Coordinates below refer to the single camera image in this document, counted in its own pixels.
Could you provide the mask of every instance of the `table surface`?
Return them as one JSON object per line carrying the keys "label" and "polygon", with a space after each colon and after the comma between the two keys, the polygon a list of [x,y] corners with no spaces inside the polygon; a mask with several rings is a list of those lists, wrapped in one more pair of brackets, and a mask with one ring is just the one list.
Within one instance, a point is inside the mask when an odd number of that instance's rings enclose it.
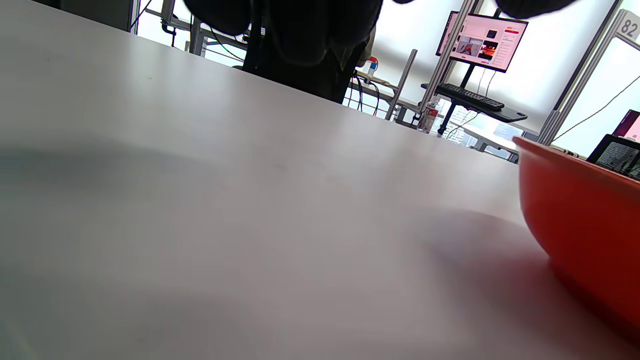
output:
{"label": "table surface", "polygon": [[638,358],[515,165],[29,0],[0,24],[4,358]]}

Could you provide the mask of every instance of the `water bottle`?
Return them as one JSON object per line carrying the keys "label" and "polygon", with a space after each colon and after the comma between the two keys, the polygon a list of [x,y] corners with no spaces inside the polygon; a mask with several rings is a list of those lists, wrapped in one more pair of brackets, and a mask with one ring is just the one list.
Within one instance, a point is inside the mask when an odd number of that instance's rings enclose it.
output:
{"label": "water bottle", "polygon": [[431,98],[431,101],[427,102],[427,108],[424,110],[424,118],[418,124],[418,131],[428,134],[433,127],[433,124],[436,122],[438,118],[438,105],[440,104],[440,99],[437,97]]}

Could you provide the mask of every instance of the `computer screen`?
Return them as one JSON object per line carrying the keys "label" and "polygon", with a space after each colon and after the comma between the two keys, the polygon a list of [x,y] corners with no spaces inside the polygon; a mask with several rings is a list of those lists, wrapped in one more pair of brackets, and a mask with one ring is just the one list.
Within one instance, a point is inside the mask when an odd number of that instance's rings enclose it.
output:
{"label": "computer screen", "polygon": [[640,140],[640,112],[629,110],[613,135]]}
{"label": "computer screen", "polygon": [[[451,36],[458,14],[459,12],[451,12],[436,55],[442,55],[447,45],[445,39]],[[487,69],[507,72],[527,25],[529,23],[526,21],[469,14],[456,39],[451,57]]]}

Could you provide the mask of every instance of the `red bowl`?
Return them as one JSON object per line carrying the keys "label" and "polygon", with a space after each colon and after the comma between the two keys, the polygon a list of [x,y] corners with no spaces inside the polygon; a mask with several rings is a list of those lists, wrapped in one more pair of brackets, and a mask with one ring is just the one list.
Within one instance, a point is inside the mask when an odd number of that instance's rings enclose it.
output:
{"label": "red bowl", "polygon": [[523,138],[524,218],[558,278],[640,340],[640,183]]}

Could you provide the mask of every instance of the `wire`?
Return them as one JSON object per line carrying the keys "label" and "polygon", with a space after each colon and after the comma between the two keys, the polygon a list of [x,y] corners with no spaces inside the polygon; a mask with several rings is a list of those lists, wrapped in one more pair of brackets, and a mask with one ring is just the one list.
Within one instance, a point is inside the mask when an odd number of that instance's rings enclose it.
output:
{"label": "wire", "polygon": [[621,92],[619,92],[616,96],[613,97],[613,99],[611,99],[602,109],[596,111],[592,116],[584,119],[583,121],[580,121],[579,123],[577,123],[576,125],[572,126],[571,128],[569,128],[569,130],[565,131],[564,133],[560,134],[560,136],[556,137],[552,142],[560,139],[561,137],[563,137],[566,133],[568,133],[569,131],[575,129],[578,125],[582,124],[583,122],[591,119],[592,117],[598,115],[602,110],[606,109],[607,106],[611,105],[611,103],[613,102],[613,100],[617,99],[618,96],[620,96],[623,92],[625,92],[628,88],[631,87],[631,85],[633,85],[634,83],[636,83],[636,81],[640,80],[640,76],[638,76],[635,80],[631,81],[631,84],[627,85],[626,88],[622,89]]}
{"label": "wire", "polygon": [[136,25],[136,23],[138,22],[138,20],[140,19],[140,17],[142,16],[142,14],[145,13],[145,11],[147,10],[147,8],[149,7],[149,5],[151,4],[153,0],[149,0],[149,2],[147,3],[147,5],[144,7],[144,9],[142,9],[142,11],[138,14],[138,16],[136,17],[136,20],[133,21],[133,24],[131,24],[131,26],[129,26],[129,31],[131,31],[131,29],[133,29],[133,27]]}
{"label": "wire", "polygon": [[[497,74],[497,71],[493,72],[493,75],[491,76],[491,80],[489,80],[489,85],[486,86],[486,92],[484,93],[484,96],[486,97],[487,95],[489,95],[489,88],[491,87],[491,82],[493,81],[493,78],[495,77],[495,75]],[[478,93],[480,92],[480,84],[478,83]],[[466,115],[465,115],[465,119],[467,118],[467,115],[469,115],[469,113],[471,113],[472,111],[470,110]],[[463,121],[460,125],[458,125],[456,128],[454,128],[453,130],[449,131],[449,134],[445,137],[445,139],[449,139],[449,137],[455,133],[459,128],[467,125],[468,123],[472,122],[473,120],[475,120],[478,116],[480,116],[480,113],[476,112],[476,115],[474,117],[472,117],[470,120],[466,120]]]}
{"label": "wire", "polygon": [[[466,115],[465,115],[465,119],[467,118],[467,115],[469,115],[470,113],[472,113],[473,111],[469,111]],[[480,113],[476,113],[476,115],[474,117],[472,117],[470,120],[463,120],[462,123],[460,125],[458,125],[456,128],[454,128],[453,130],[449,131],[449,134],[445,137],[445,139],[449,139],[449,137],[455,133],[459,128],[463,127],[464,125],[467,125],[468,123],[472,122],[473,120],[475,120],[478,115],[480,115]]]}
{"label": "wire", "polygon": [[485,72],[486,72],[486,69],[482,70],[482,77],[480,78],[480,81],[478,81],[478,90],[476,91],[476,94],[480,94],[480,84],[482,84],[482,80],[484,79]]}
{"label": "wire", "polygon": [[216,45],[220,45],[220,46],[222,46],[222,48],[223,48],[226,52],[228,52],[229,54],[231,54],[231,55],[232,55],[233,57],[235,57],[236,59],[238,59],[238,60],[240,60],[240,61],[244,62],[244,59],[242,59],[240,56],[238,56],[238,55],[236,55],[236,54],[232,53],[231,51],[229,51],[229,49],[227,49],[227,48],[225,47],[225,44],[222,44],[222,43],[220,42],[220,40],[219,40],[219,39],[218,39],[218,37],[216,36],[216,33],[214,33],[214,32],[213,32],[213,28],[211,27],[211,25],[209,25],[209,29],[211,29],[211,34],[213,34],[213,38],[214,38],[214,39],[216,39],[216,41],[218,42]]}
{"label": "wire", "polygon": [[354,86],[355,85],[353,84],[353,82],[351,82],[351,93],[349,93],[349,102],[347,103],[347,107],[348,108],[351,107],[351,98],[353,97],[353,87]]}
{"label": "wire", "polygon": [[214,54],[218,54],[218,55],[220,55],[220,56],[224,56],[224,57],[226,57],[227,59],[231,59],[231,60],[233,60],[233,61],[240,61],[240,62],[242,62],[242,60],[238,60],[238,59],[236,59],[236,58],[232,58],[231,56],[229,56],[229,55],[227,55],[227,54],[219,53],[219,52],[217,52],[217,51],[215,51],[215,50],[211,50],[211,49],[204,49],[204,50],[205,50],[205,51],[210,51],[210,52],[212,52],[212,53],[214,53]]}
{"label": "wire", "polygon": [[484,97],[488,97],[489,96],[489,88],[491,87],[491,82],[493,81],[493,78],[495,77],[495,75],[497,74],[497,71],[493,71],[493,75],[491,76],[491,80],[489,80],[489,85],[486,86],[486,92],[484,93]]}
{"label": "wire", "polygon": [[358,89],[360,90],[360,112],[362,112],[362,82],[358,76],[356,76],[356,80],[358,80]]}
{"label": "wire", "polygon": [[373,116],[376,116],[378,114],[378,108],[380,107],[380,89],[373,81],[371,81],[371,85],[376,88],[376,98],[378,98],[378,100],[376,101],[376,109],[373,111]]}

